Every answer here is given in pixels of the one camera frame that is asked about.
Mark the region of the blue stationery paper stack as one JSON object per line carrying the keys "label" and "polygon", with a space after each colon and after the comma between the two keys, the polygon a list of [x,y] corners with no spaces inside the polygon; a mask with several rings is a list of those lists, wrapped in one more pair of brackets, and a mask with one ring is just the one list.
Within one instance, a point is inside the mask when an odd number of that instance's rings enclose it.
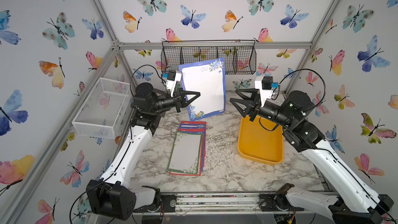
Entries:
{"label": "blue stationery paper stack", "polygon": [[182,88],[199,92],[187,107],[190,121],[221,115],[226,110],[226,66],[224,58],[181,64]]}

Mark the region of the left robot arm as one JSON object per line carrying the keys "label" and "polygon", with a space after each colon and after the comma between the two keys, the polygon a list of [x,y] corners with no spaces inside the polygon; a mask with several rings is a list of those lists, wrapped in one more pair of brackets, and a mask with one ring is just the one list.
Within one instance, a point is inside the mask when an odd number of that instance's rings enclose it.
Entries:
{"label": "left robot arm", "polygon": [[180,111],[200,97],[199,92],[179,89],[161,96],[152,84],[141,83],[135,89],[130,131],[109,168],[98,180],[90,180],[86,194],[91,212],[118,220],[128,220],[134,211],[157,212],[162,208],[158,188],[143,186],[129,189],[136,164],[155,134],[161,114],[175,108]]}

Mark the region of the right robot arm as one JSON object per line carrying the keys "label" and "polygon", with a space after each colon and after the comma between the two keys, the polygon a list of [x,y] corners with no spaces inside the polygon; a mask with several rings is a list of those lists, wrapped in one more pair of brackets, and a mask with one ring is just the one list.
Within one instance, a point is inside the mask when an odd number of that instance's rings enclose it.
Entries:
{"label": "right robot arm", "polygon": [[283,129],[285,140],[304,155],[337,191],[328,196],[284,184],[276,193],[280,209],[303,208],[336,224],[381,224],[394,205],[388,195],[369,187],[334,151],[325,135],[306,115],[315,104],[301,91],[292,91],[281,105],[274,104],[259,89],[237,89],[239,98],[230,102],[250,121],[267,119]]}

